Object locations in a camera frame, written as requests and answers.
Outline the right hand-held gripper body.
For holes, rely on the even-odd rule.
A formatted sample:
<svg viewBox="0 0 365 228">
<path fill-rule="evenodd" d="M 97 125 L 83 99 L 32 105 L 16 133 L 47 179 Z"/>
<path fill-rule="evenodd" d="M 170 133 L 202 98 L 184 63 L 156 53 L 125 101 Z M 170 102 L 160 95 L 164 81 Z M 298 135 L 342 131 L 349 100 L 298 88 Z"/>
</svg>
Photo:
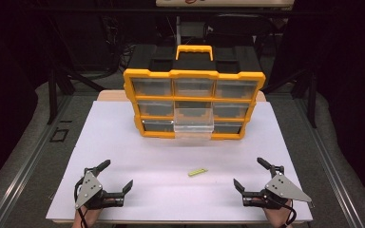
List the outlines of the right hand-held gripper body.
<svg viewBox="0 0 365 228">
<path fill-rule="evenodd" d="M 244 206 L 255 206 L 267 209 L 280 209 L 288 200 L 311 202 L 312 199 L 299 187 L 294 185 L 285 175 L 283 166 L 264 164 L 271 173 L 271 180 L 259 192 L 246 192 L 241 188 Z"/>
</svg>

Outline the yellow black organizer cabinet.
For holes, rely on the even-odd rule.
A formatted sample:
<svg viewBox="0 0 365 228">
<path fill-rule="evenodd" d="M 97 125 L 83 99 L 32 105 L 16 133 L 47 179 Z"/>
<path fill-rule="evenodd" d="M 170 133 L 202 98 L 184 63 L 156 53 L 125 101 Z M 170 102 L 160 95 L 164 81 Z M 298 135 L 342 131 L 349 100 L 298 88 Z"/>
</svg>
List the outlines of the yellow black organizer cabinet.
<svg viewBox="0 0 365 228">
<path fill-rule="evenodd" d="M 240 140 L 265 82 L 252 47 L 135 47 L 126 97 L 144 137 Z"/>
</svg>

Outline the black metal stand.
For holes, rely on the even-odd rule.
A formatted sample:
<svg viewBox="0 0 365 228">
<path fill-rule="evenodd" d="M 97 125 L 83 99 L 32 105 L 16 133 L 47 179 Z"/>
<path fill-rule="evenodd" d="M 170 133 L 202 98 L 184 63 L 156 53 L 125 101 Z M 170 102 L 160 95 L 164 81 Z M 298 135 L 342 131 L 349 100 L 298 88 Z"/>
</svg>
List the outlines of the black metal stand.
<svg viewBox="0 0 365 228">
<path fill-rule="evenodd" d="M 317 75 L 312 69 L 301 69 L 274 84 L 268 85 L 262 92 L 264 94 L 271 93 L 292 81 L 295 82 L 291 91 L 294 99 L 301 98 L 305 92 L 308 92 L 306 117 L 310 125 L 316 128 Z"/>
<path fill-rule="evenodd" d="M 58 115 L 57 103 L 57 88 L 65 95 L 72 95 L 75 92 L 75 87 L 71 80 L 75 79 L 86 86 L 93 88 L 96 91 L 103 91 L 101 85 L 94 83 L 88 78 L 82 76 L 74 70 L 66 66 L 59 66 L 53 69 L 48 76 L 48 99 L 49 99 L 49 119 L 48 124 L 52 124 Z"/>
</svg>

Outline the small yellow-green bar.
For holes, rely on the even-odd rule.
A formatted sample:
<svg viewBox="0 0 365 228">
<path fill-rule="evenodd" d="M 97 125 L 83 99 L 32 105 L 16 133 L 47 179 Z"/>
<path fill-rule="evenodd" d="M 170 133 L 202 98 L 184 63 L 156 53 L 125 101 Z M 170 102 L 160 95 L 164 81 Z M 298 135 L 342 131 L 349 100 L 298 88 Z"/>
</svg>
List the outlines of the small yellow-green bar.
<svg viewBox="0 0 365 228">
<path fill-rule="evenodd" d="M 188 175 L 188 177 L 194 177 L 194 176 L 197 176 L 199 174 L 205 173 L 207 171 L 208 171 L 207 169 L 201 168 L 201 169 L 191 171 L 187 175 Z"/>
</svg>

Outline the clear plastic drawer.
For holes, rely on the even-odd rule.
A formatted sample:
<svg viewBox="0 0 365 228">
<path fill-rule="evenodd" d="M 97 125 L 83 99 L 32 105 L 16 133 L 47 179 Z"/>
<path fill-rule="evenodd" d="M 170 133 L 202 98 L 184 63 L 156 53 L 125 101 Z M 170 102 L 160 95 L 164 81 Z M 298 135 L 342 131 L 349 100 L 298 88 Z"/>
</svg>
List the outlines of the clear plastic drawer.
<svg viewBox="0 0 365 228">
<path fill-rule="evenodd" d="M 175 108 L 173 129 L 177 139 L 210 140 L 214 131 L 212 108 Z"/>
</svg>

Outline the grey metal post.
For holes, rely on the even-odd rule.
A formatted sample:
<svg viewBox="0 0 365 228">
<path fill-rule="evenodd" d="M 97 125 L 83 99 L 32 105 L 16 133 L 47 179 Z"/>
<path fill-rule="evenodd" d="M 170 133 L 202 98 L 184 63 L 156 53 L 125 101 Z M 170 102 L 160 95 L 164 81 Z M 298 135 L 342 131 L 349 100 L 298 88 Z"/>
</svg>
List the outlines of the grey metal post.
<svg viewBox="0 0 365 228">
<path fill-rule="evenodd" d="M 176 16 L 176 45 L 179 46 L 181 44 L 182 44 L 181 17 Z"/>
</svg>

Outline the person's left hand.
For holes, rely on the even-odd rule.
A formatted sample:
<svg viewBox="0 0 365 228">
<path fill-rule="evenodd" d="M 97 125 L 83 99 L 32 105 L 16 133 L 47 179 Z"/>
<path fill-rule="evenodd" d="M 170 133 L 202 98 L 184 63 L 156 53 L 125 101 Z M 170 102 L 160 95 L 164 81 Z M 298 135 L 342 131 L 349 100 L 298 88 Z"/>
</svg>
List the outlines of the person's left hand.
<svg viewBox="0 0 365 228">
<path fill-rule="evenodd" d="M 83 228 L 81 216 L 84 216 L 86 225 L 92 227 L 102 213 L 102 209 L 89 210 L 85 206 L 75 212 L 75 217 L 71 228 Z"/>
</svg>

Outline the grey metal floor rail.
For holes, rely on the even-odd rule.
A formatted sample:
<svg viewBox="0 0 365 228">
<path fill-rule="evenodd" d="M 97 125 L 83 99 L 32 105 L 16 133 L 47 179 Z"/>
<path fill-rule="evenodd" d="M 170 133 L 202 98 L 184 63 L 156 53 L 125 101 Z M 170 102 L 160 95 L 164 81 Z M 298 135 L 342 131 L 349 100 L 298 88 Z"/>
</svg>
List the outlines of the grey metal floor rail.
<svg viewBox="0 0 365 228">
<path fill-rule="evenodd" d="M 334 191 L 336 200 L 346 218 L 350 228 L 365 228 L 358 212 L 355 209 L 355 205 L 352 202 L 350 195 L 345 188 L 334 164 L 330 157 L 329 151 L 326 148 L 323 140 L 321 139 L 316 128 L 313 128 L 310 124 L 306 111 L 307 107 L 305 102 L 299 99 L 295 99 L 295 104 L 298 109 L 299 115 L 306 125 L 307 131 L 312 136 L 313 141 L 317 147 L 318 158 L 321 166 L 327 176 L 327 179 Z"/>
<path fill-rule="evenodd" d="M 36 113 L 0 172 L 0 228 L 68 228 L 46 218 L 80 133 L 89 104 L 76 111 L 78 99 L 65 96 L 52 124 L 46 104 Z M 72 123 L 60 123 L 72 120 Z"/>
</svg>

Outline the person's right hand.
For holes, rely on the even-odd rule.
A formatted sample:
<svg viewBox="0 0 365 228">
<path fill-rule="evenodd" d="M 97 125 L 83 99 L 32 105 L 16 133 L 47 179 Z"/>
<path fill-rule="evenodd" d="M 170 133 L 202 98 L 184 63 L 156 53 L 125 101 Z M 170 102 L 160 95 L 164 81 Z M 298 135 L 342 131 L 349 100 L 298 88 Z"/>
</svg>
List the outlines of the person's right hand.
<svg viewBox="0 0 365 228">
<path fill-rule="evenodd" d="M 289 209 L 284 207 L 278 210 L 263 208 L 263 212 L 274 228 L 294 228 L 292 224 L 286 224 L 286 220 L 291 214 Z"/>
</svg>

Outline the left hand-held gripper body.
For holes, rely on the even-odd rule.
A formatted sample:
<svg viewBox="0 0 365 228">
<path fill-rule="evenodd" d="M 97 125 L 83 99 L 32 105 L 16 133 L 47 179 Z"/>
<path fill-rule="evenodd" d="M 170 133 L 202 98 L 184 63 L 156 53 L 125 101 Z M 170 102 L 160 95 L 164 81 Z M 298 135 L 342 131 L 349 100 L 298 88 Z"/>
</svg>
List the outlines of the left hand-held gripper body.
<svg viewBox="0 0 365 228">
<path fill-rule="evenodd" d="M 125 189 L 119 193 L 105 191 L 98 180 L 101 171 L 102 168 L 98 167 L 86 169 L 84 176 L 76 183 L 75 209 L 83 206 L 90 210 L 124 206 Z"/>
</svg>

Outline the black office chair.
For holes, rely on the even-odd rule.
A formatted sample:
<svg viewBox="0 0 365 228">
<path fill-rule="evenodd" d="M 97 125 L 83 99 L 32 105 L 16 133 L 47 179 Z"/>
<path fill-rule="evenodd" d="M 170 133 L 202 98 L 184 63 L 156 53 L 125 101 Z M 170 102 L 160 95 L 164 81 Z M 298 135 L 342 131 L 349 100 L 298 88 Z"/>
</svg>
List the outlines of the black office chair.
<svg viewBox="0 0 365 228">
<path fill-rule="evenodd" d="M 278 50 L 276 27 L 272 21 L 261 15 L 222 13 L 211 16 L 203 26 L 203 41 L 214 47 L 253 47 L 261 57 L 265 41 L 272 37 Z"/>
</svg>

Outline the set of clear cabinet drawers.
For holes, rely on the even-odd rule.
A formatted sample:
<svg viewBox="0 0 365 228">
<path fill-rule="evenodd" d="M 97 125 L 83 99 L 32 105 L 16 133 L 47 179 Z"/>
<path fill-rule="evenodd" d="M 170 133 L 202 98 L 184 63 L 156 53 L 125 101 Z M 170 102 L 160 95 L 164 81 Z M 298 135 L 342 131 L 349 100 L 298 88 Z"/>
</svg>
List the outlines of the set of clear cabinet drawers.
<svg viewBox="0 0 365 228">
<path fill-rule="evenodd" d="M 175 108 L 212 108 L 213 139 L 240 137 L 251 120 L 259 83 L 208 78 L 133 78 L 136 125 L 144 135 L 175 137 Z"/>
</svg>

